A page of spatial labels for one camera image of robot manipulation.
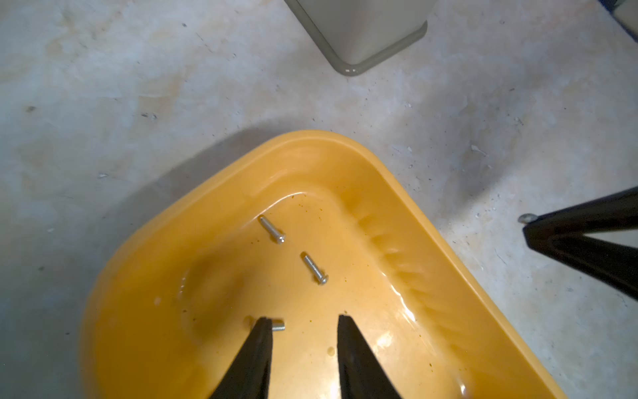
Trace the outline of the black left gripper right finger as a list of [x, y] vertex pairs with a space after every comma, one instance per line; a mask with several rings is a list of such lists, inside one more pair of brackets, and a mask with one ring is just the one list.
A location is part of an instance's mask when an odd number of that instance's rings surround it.
[[337, 359], [342, 398], [400, 398], [354, 319], [340, 315]]

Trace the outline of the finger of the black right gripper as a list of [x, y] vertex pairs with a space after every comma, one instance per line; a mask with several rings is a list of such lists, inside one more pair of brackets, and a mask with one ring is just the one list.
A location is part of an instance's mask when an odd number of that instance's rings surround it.
[[637, 229], [637, 188], [538, 216], [525, 234], [586, 234]]
[[636, 248], [584, 235], [547, 235], [530, 226], [523, 235], [530, 249], [637, 298]]

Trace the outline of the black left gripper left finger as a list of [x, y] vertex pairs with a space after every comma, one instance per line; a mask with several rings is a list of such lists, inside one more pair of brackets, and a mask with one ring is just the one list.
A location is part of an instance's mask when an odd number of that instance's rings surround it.
[[209, 398], [267, 399], [272, 347], [272, 319], [261, 317]]

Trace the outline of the silver screw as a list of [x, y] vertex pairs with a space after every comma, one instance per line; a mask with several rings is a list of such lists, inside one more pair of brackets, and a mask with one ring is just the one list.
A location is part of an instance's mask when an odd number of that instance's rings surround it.
[[274, 332], [281, 332], [286, 329], [286, 324], [282, 320], [273, 320], [272, 321], [272, 330]]
[[277, 244], [283, 244], [286, 236], [279, 228], [277, 228], [265, 215], [261, 214], [258, 217], [258, 221], [264, 229], [271, 235], [272, 239]]
[[527, 214], [522, 214], [518, 217], [518, 223], [520, 224], [531, 224], [534, 221], [536, 221], [538, 219], [538, 216], [536, 214], [531, 214], [531, 213], [527, 213]]
[[312, 259], [312, 257], [307, 252], [302, 252], [301, 259], [304, 262], [304, 264], [309, 268], [309, 270], [312, 272], [315, 280], [320, 285], [324, 285], [328, 281], [328, 275], [319, 269], [316, 262]]

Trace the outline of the yellow plastic storage box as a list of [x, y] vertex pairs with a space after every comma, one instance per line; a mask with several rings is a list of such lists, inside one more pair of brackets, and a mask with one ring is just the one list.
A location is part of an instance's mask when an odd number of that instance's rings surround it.
[[266, 317], [286, 324], [270, 397], [338, 398], [342, 314], [403, 398], [563, 396], [390, 171], [325, 131], [264, 143], [124, 242], [86, 307], [86, 395], [209, 397]]

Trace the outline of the grey tissue box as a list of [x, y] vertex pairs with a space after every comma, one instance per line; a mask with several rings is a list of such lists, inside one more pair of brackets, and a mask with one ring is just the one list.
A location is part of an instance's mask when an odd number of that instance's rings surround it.
[[435, 1], [286, 2], [331, 66], [359, 76], [422, 39]]

